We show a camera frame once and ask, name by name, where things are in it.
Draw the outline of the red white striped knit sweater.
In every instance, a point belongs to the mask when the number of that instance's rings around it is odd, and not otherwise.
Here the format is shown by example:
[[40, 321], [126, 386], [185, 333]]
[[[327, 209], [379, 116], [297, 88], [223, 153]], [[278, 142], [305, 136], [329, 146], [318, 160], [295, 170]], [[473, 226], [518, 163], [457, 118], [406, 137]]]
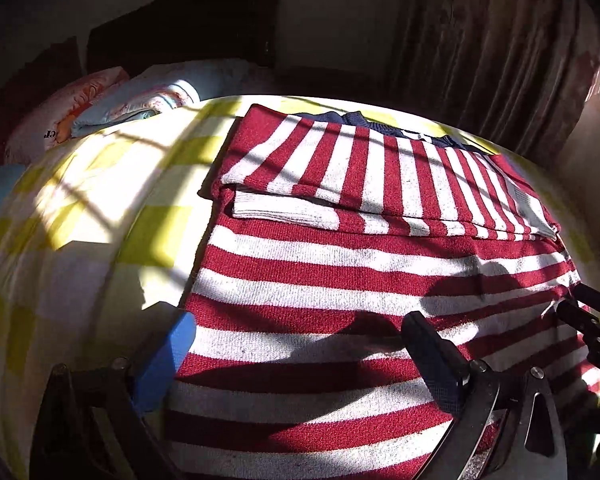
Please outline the red white striped knit sweater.
[[211, 187], [197, 333], [164, 433], [187, 479], [411, 479], [450, 424], [400, 341], [418, 312], [468, 359], [600, 386], [554, 315], [579, 279], [498, 155], [253, 105]]

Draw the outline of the yellow green checked bedsheet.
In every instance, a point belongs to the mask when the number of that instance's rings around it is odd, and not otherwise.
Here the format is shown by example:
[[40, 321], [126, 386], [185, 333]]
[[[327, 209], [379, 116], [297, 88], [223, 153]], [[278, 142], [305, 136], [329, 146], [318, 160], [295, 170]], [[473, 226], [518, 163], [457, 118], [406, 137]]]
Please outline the yellow green checked bedsheet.
[[[34, 428], [56, 364], [94, 370], [130, 356], [162, 319], [158, 302], [192, 313], [187, 303], [216, 215], [212, 183], [257, 104], [343, 125], [354, 110], [346, 101], [282, 96], [211, 99], [59, 145], [1, 204], [0, 459], [14, 477], [31, 479]], [[397, 110], [366, 106], [362, 114], [360, 126], [387, 136], [415, 133], [501, 156], [524, 180], [513, 156], [486, 140]], [[576, 266], [556, 202], [532, 190]], [[169, 458], [164, 418], [178, 371], [160, 408], [145, 416]]]

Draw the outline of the floral pink curtain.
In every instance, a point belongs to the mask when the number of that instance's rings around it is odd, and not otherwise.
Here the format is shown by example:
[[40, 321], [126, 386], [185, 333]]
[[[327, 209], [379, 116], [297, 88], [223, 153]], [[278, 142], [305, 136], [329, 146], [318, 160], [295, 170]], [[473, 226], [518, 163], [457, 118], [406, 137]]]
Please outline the floral pink curtain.
[[401, 0], [387, 96], [548, 167], [599, 67], [585, 0]]

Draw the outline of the dark wooden nightstand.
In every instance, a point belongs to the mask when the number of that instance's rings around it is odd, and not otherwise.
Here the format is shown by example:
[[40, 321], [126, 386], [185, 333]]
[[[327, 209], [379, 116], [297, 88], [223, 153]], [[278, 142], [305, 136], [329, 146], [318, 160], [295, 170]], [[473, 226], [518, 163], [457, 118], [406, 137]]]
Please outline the dark wooden nightstand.
[[336, 68], [294, 66], [276, 70], [279, 91], [292, 96], [310, 96], [393, 106], [402, 102], [379, 76], [336, 70]]

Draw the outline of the orange floral pillow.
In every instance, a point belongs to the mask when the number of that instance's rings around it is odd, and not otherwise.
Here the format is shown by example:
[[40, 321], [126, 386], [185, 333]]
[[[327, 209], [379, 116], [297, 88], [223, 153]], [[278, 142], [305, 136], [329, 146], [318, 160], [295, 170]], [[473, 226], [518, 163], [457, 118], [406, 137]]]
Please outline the orange floral pillow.
[[6, 164], [30, 165], [67, 141], [72, 123], [109, 88], [127, 81], [121, 67], [86, 75], [56, 91], [18, 124], [5, 148]]

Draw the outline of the light blue floral pillow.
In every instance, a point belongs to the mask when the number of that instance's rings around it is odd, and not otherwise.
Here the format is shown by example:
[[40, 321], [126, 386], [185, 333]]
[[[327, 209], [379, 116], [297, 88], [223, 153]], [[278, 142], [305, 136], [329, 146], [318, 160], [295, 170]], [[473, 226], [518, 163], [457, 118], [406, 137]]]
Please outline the light blue floral pillow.
[[149, 67], [115, 84], [73, 121], [71, 134], [86, 136], [101, 128], [194, 107], [218, 96], [246, 91], [259, 66], [237, 58], [187, 61]]

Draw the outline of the dark wooden headboard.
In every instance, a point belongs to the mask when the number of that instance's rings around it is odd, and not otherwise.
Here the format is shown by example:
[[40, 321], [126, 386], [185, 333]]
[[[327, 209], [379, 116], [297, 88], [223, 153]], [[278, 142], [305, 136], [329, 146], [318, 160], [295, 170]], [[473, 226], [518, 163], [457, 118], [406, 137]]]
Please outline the dark wooden headboard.
[[72, 36], [17, 70], [1, 88], [0, 103], [27, 113], [81, 76], [78, 40]]
[[91, 29], [85, 67], [132, 77], [158, 64], [238, 58], [271, 66], [279, 0], [155, 0]]

